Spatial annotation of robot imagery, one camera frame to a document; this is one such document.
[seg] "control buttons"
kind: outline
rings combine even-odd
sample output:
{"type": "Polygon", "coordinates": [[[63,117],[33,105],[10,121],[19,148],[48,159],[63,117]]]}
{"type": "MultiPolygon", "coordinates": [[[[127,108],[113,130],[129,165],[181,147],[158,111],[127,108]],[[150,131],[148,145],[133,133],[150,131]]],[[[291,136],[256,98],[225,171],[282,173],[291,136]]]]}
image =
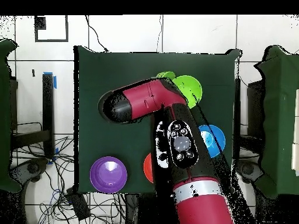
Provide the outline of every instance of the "control buttons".
{"type": "Polygon", "coordinates": [[[178,154],[178,155],[176,156],[176,159],[177,159],[177,160],[183,160],[183,159],[184,159],[184,155],[183,155],[183,154],[178,154]]]}
{"type": "Polygon", "coordinates": [[[191,152],[191,151],[187,151],[187,152],[186,152],[186,156],[187,156],[188,158],[193,158],[193,157],[194,157],[194,154],[193,154],[193,152],[191,152]]]}
{"type": "Polygon", "coordinates": [[[186,129],[181,129],[181,130],[180,130],[180,133],[181,133],[182,135],[186,135],[186,134],[187,134],[187,130],[186,130],[186,129]]]}
{"type": "Polygon", "coordinates": [[[171,137],[172,137],[172,138],[176,138],[176,136],[177,136],[176,131],[171,132],[171,137]]]}
{"type": "Polygon", "coordinates": [[[165,154],[165,153],[160,154],[159,160],[164,161],[166,159],[167,159],[167,154],[165,154]]]}
{"type": "Polygon", "coordinates": [[[174,148],[176,151],[186,151],[190,148],[191,142],[190,139],[186,136],[178,136],[173,142],[174,148]]]}
{"type": "Polygon", "coordinates": [[[173,125],[173,129],[174,129],[175,131],[178,131],[178,130],[180,129],[180,125],[179,125],[179,124],[174,124],[174,125],[173,125]]]}

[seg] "black frame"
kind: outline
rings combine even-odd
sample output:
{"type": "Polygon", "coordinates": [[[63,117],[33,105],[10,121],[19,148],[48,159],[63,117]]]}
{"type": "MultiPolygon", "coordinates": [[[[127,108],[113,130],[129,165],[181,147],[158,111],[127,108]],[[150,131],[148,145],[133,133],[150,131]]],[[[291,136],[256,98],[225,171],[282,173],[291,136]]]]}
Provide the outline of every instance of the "black frame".
{"type": "Polygon", "coordinates": [[[34,35],[35,35],[35,42],[68,42],[68,16],[65,16],[65,39],[64,40],[39,40],[38,30],[45,30],[46,29],[46,18],[45,17],[34,17],[34,35]]]}

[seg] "purple bowl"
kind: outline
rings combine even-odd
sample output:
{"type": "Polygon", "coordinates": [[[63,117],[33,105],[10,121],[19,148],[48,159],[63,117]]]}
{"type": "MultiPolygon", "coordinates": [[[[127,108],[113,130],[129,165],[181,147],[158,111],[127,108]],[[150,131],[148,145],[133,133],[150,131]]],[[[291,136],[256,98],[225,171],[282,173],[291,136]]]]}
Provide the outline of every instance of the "purple bowl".
{"type": "Polygon", "coordinates": [[[98,159],[91,167],[92,185],[102,193],[116,193],[127,181],[124,164],[115,157],[105,156],[98,159]]]}

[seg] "black stand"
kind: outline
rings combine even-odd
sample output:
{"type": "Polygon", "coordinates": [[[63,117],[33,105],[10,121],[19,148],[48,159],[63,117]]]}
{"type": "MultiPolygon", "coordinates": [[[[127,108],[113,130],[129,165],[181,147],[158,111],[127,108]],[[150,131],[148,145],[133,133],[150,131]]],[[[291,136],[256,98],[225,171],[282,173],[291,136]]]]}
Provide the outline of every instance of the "black stand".
{"type": "MultiPolygon", "coordinates": [[[[16,129],[16,89],[18,83],[11,80],[12,130],[16,129]]],[[[39,142],[44,143],[44,155],[54,156],[54,112],[53,112],[53,76],[43,75],[43,130],[12,135],[12,149],[21,148],[39,142]]]]}

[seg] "blue cable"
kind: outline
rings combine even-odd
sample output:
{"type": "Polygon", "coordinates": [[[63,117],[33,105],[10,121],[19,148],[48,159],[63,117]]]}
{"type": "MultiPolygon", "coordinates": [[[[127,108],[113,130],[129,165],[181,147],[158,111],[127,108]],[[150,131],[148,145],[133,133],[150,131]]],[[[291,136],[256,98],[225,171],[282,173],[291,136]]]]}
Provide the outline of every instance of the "blue cable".
{"type": "MultiPolygon", "coordinates": [[[[56,189],[56,190],[53,191],[53,193],[52,193],[52,198],[51,198],[51,201],[50,201],[50,205],[51,205],[51,203],[52,203],[53,198],[55,198],[55,195],[56,195],[57,193],[60,193],[60,190],[59,190],[59,189],[56,189]]],[[[41,223],[38,222],[38,224],[43,224],[45,220],[46,220],[46,215],[44,216],[44,219],[42,220],[42,222],[41,222],[41,223]]]]}

